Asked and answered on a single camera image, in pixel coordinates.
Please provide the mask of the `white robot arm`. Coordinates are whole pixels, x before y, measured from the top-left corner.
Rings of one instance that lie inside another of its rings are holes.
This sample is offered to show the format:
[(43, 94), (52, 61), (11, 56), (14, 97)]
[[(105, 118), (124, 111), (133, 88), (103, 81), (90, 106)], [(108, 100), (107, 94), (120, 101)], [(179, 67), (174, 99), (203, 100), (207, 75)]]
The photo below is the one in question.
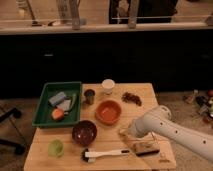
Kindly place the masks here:
[(154, 132), (213, 162), (213, 136), (172, 122), (171, 111), (166, 106), (159, 105), (134, 119), (128, 132), (137, 138)]

